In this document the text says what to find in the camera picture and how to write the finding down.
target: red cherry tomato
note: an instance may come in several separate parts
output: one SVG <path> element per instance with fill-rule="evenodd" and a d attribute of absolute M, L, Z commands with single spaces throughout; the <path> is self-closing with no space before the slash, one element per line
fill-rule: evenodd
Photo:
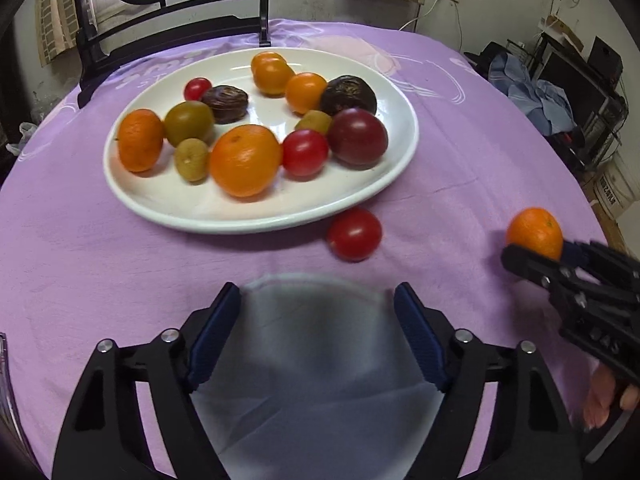
<path fill-rule="evenodd" d="M 184 100 L 185 101 L 199 101 L 204 92 L 212 88 L 211 81 L 203 77 L 197 77 L 192 79 L 184 87 Z"/>
<path fill-rule="evenodd" d="M 311 176 L 329 157 L 329 143 L 315 130 L 296 130 L 282 143 L 282 166 L 293 176 Z"/>
<path fill-rule="evenodd" d="M 336 256 L 348 262 L 369 258 L 382 241 L 382 225 L 375 215 L 354 207 L 335 217 L 326 235 Z"/>

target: green fruit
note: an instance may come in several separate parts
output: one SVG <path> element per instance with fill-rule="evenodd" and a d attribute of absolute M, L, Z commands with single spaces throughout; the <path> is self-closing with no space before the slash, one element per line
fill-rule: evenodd
<path fill-rule="evenodd" d="M 208 173 L 209 147 L 200 139 L 183 140 L 174 151 L 174 163 L 184 180 L 203 180 Z"/>
<path fill-rule="evenodd" d="M 332 117 L 320 110 L 309 110 L 302 119 L 298 121 L 294 130 L 315 130 L 326 135 L 331 126 Z"/>
<path fill-rule="evenodd" d="M 207 140 L 213 130 L 213 112 L 200 101 L 175 105 L 164 118 L 166 140 L 175 148 L 185 139 Z"/>

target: tablecloth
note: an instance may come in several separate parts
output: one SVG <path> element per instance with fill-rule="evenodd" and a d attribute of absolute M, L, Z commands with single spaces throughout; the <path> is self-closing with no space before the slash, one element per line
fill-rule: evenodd
<path fill-rule="evenodd" d="M 498 260 L 505 226 L 528 206 L 549 209 L 569 240 L 604 240 L 577 182 L 526 117 L 459 53 L 424 36 L 273 20 L 271 41 L 352 57 L 412 102 L 415 158 L 366 204 L 384 226 L 382 246 L 363 263 L 340 262 L 322 240 L 326 221 L 260 235 L 175 232 L 135 216 L 108 189 L 102 148 L 131 99 L 181 66 L 257 46 L 255 35 L 140 59 L 110 76 L 82 110 L 76 88 L 39 127 L 0 192 L 0 330 L 20 417 L 47 473 L 66 406 L 100 339 L 149 341 L 207 306 L 226 281 L 242 285 L 265 274 L 320 272 L 375 289 L 408 281 L 427 306 L 485 342 L 535 341 L 568 409 L 582 402 L 590 362 L 558 337 L 544 292 L 523 292 Z M 150 440 L 158 445 L 157 435 Z M 481 446 L 474 442 L 467 470 Z"/>

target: blue cloth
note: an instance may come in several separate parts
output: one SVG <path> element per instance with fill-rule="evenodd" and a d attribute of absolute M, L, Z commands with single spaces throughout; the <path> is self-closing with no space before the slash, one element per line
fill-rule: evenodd
<path fill-rule="evenodd" d="M 574 113 L 564 90 L 549 81 L 532 81 L 513 54 L 498 54 L 489 67 L 489 82 L 505 94 L 545 137 L 570 132 Z"/>

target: plate rim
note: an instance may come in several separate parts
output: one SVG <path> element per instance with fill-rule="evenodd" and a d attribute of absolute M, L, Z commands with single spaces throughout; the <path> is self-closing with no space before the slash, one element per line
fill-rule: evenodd
<path fill-rule="evenodd" d="M 260 219 L 244 219 L 244 220 L 198 220 L 198 219 L 184 219 L 184 218 L 176 218 L 167 213 L 161 213 L 154 211 L 147 206 L 139 204 L 135 200 L 133 200 L 126 192 L 122 190 L 122 188 L 116 183 L 113 175 L 110 170 L 110 148 L 111 143 L 113 142 L 113 138 L 116 134 L 116 124 L 120 124 L 124 115 L 128 112 L 126 110 L 129 108 L 131 102 L 140 96 L 144 95 L 146 92 L 149 92 L 153 87 L 155 87 L 158 83 L 160 83 L 164 77 L 157 82 L 153 83 L 148 88 L 144 89 L 140 94 L 136 95 L 129 103 L 124 107 L 123 111 L 118 115 L 116 120 L 111 125 L 109 133 L 104 143 L 104 147 L 102 150 L 102 172 L 104 173 L 104 177 L 107 181 L 111 192 L 116 196 L 116 198 L 122 202 L 122 204 L 128 208 L 133 213 L 138 216 L 144 218 L 149 222 L 153 222 L 155 224 L 159 224 L 164 227 L 168 227 L 171 229 L 176 229 L 179 231 L 190 232 L 190 233 L 198 233 L 198 234 L 220 234 L 220 235 L 234 235 L 234 234 L 252 234 L 252 233 L 263 233 L 270 231 L 278 231 L 291 227 L 297 227 L 305 224 L 309 224 L 312 222 L 319 221 L 321 219 L 327 218 L 329 216 L 335 215 L 341 211 L 344 211 L 352 206 L 356 206 L 365 202 L 366 200 L 376 196 L 383 189 L 388 187 L 393 181 L 400 176 L 400 174 L 406 169 L 409 163 L 413 160 L 415 152 L 417 151 L 418 142 L 420 140 L 420 127 L 418 123 L 418 116 L 415 113 L 414 106 L 409 101 L 408 97 L 401 91 L 401 89 L 396 86 L 396 84 L 391 81 L 388 77 L 373 69 L 370 66 L 365 65 L 362 62 L 351 59 L 350 57 L 341 56 L 339 54 L 334 54 L 333 52 L 326 52 L 324 50 L 318 50 L 316 48 L 303 48 L 298 46 L 271 46 L 269 48 L 265 47 L 252 47 L 252 48 L 242 48 L 239 50 L 231 50 L 229 52 L 223 52 L 220 54 L 214 54 L 213 56 L 206 57 L 204 59 L 198 60 L 195 63 L 191 63 L 187 66 L 194 66 L 200 63 L 207 62 L 213 57 L 222 57 L 227 56 L 229 54 L 238 54 L 242 52 L 255 52 L 255 51 L 267 51 L 277 52 L 279 50 L 305 50 L 312 52 L 322 52 L 330 57 L 337 57 L 339 59 L 346 59 L 352 63 L 356 63 L 360 66 L 367 68 L 373 72 L 376 72 L 379 76 L 386 79 L 386 81 L 400 94 L 402 99 L 406 102 L 411 110 L 411 117 L 414 123 L 414 133 L 412 135 L 410 145 L 407 151 L 404 153 L 402 158 L 398 161 L 398 163 L 386 174 L 384 174 L 380 179 L 376 180 L 372 184 L 369 184 L 364 189 L 361 189 L 349 196 L 345 196 L 336 202 L 333 202 L 329 205 L 320 205 L 311 209 L 306 209 L 304 211 L 300 211 L 293 214 L 280 215 L 280 216 L 272 216 L 270 218 L 260 218 Z M 170 74 L 167 74 L 165 77 L 180 72 L 185 67 L 181 67 Z"/>

